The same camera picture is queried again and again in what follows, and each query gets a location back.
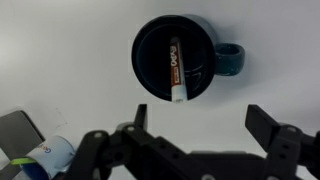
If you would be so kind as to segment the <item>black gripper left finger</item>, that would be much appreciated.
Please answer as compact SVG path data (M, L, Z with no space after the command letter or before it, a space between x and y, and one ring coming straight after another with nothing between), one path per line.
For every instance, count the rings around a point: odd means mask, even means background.
M87 133L65 180L108 180L118 166L125 166L137 180L187 180L178 163L179 151L151 136L146 127L147 105L140 104L134 120L120 124L113 134Z

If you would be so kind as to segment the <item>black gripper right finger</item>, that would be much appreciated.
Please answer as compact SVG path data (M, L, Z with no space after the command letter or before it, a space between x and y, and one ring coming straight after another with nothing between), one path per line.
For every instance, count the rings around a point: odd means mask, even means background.
M320 180L320 131L305 134L294 125L277 122L254 104L247 107L245 127L267 153L259 180L300 180L298 166Z

